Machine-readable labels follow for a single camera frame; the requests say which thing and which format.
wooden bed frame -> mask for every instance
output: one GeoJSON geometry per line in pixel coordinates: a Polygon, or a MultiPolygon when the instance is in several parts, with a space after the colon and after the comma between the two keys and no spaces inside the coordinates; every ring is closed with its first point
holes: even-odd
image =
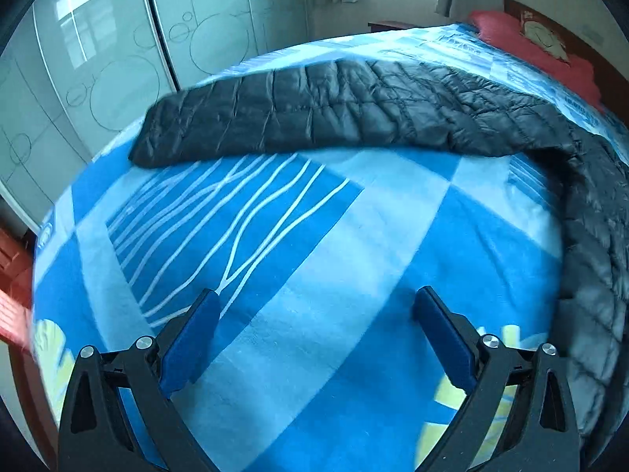
{"type": "Polygon", "coordinates": [[[504,0],[504,11],[518,19],[524,10],[543,17],[565,42],[566,53],[585,58],[594,66],[594,81],[601,91],[601,100],[615,115],[629,127],[629,81],[616,68],[603,58],[592,46],[577,37],[567,28],[546,17],[541,12],[515,0],[504,0]]]}

wall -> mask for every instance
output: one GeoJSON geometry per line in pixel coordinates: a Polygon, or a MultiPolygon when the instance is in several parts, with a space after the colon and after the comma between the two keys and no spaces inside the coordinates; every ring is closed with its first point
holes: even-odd
{"type": "Polygon", "coordinates": [[[11,373],[11,362],[9,361],[9,347],[4,342],[0,341],[0,371],[2,371],[0,380],[0,396],[6,408],[9,410],[13,421],[16,426],[20,428],[20,431],[24,435],[26,441],[33,448],[37,456],[42,457],[37,450],[33,436],[31,435],[26,419],[24,419],[24,413],[20,405],[20,399],[18,393],[15,390],[15,383],[13,383],[13,374],[11,373]]]}
{"type": "Polygon", "coordinates": [[[355,4],[314,7],[314,39],[369,32],[369,21],[395,20],[420,26],[440,26],[451,20],[433,12],[436,0],[358,0],[355,4]]]}
{"type": "Polygon", "coordinates": [[[15,238],[21,238],[28,230],[26,224],[2,197],[0,197],[0,227],[5,228],[15,238]]]}
{"type": "MultiPolygon", "coordinates": [[[[578,35],[629,79],[629,42],[601,0],[516,0],[539,10],[578,35]]],[[[433,12],[436,0],[359,0],[356,4],[316,7],[315,39],[367,33],[367,22],[396,20],[439,26],[449,20],[433,12]]]]}

blue patterned bedspread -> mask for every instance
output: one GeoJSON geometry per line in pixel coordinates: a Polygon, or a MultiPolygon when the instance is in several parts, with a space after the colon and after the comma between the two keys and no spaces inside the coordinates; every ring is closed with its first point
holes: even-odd
{"type": "MultiPolygon", "coordinates": [[[[302,44],[210,80],[348,57],[441,63],[535,94],[628,157],[616,118],[462,25],[302,44]]],[[[210,361],[173,400],[223,472],[414,470],[463,400],[410,320],[414,292],[432,285],[507,345],[545,339],[561,186],[523,155],[329,149],[142,170],[127,159],[141,123],[40,233],[33,338],[57,418],[81,347],[127,348],[211,288],[210,361]]]]}

metal screw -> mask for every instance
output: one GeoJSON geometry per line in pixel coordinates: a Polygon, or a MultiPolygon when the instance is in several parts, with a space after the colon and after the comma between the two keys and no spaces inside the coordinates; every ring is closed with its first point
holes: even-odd
{"type": "Polygon", "coordinates": [[[555,356],[557,354],[557,348],[549,342],[542,344],[542,351],[546,353],[546,355],[555,356]]]}
{"type": "Polygon", "coordinates": [[[81,350],[81,358],[89,359],[94,354],[94,348],[92,346],[85,346],[81,350]]]}
{"type": "Polygon", "coordinates": [[[496,336],[492,336],[492,334],[487,334],[482,338],[482,343],[488,348],[497,348],[500,344],[500,340],[496,336]]]}
{"type": "Polygon", "coordinates": [[[150,348],[153,343],[153,338],[149,336],[140,337],[136,342],[135,346],[137,349],[147,349],[150,348]]]}

black quilted jacket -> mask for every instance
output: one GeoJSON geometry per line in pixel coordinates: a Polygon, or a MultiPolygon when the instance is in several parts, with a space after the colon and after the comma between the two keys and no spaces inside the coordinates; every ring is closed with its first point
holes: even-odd
{"type": "Polygon", "coordinates": [[[628,410],[628,169],[548,102],[456,69],[342,60],[217,81],[153,106],[140,167],[326,146],[407,144],[543,162],[564,181],[564,265],[550,332],[568,357],[582,460],[628,410]]]}

